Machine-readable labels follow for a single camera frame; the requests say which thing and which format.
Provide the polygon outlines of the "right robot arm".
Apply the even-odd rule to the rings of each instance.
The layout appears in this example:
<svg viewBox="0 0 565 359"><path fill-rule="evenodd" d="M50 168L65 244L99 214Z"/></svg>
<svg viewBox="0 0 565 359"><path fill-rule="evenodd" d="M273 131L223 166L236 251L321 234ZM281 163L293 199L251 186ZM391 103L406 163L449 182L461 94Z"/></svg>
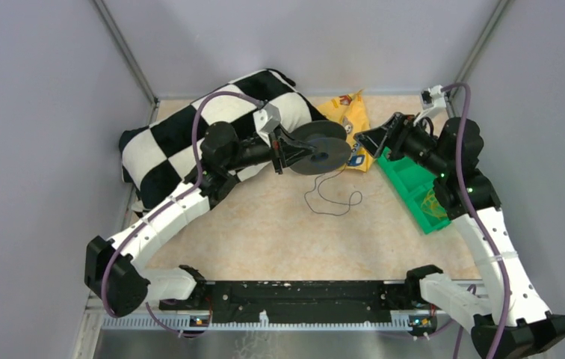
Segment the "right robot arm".
<svg viewBox="0 0 565 359"><path fill-rule="evenodd" d="M354 138L375 158L409 158L435 176L436 199L470 250L487 291L486 298L477 297L436 266L423 266L407 273L404 299L411 307L431 303L444 310L469 332L482 358L526 358L565 338L565 315L553 313L528 278L493 184L478 169L484 140L475 121L453 117L433 136L414 116L395 113Z"/></svg>

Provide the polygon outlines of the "grey plastic cable spool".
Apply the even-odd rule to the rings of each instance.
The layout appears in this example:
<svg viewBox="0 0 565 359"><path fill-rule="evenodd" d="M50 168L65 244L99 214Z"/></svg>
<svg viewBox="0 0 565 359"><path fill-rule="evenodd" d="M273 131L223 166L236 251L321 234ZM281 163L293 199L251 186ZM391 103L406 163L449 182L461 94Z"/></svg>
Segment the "grey plastic cable spool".
<svg viewBox="0 0 565 359"><path fill-rule="evenodd" d="M312 121L299 126L291 132L291 137L312 145L315 151L291 165L291 170L302 175L318 175L346 165L352 154L347 136L341 124L329 120Z"/></svg>

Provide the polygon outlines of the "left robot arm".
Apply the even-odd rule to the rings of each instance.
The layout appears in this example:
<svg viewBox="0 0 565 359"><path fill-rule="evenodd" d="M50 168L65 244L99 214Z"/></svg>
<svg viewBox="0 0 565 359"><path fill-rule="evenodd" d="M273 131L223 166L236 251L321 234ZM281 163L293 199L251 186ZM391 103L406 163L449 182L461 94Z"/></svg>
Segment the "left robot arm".
<svg viewBox="0 0 565 359"><path fill-rule="evenodd" d="M300 170L324 148L330 121L306 123L293 131L281 125L267 135L241 140L233 126L209 126L199 150L202 156L186 180L132 226L87 245L84 281L109 316L121 318L150 301L179 301L196 309L205 300L203 277L189 266L170 274L144 277L146 263L179 231L215 208L238 184L234 171L273 162L277 172Z"/></svg>

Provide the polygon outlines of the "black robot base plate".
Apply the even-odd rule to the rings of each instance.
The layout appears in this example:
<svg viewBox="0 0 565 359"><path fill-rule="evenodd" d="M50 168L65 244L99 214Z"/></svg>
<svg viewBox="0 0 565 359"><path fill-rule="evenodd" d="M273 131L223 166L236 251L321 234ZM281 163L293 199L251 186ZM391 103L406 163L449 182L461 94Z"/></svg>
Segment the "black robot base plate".
<svg viewBox="0 0 565 359"><path fill-rule="evenodd" d="M199 284L185 300L162 300L160 310L201 310L215 324L379 324L408 315L408 328L435 328L438 310L415 298L402 281L225 281Z"/></svg>

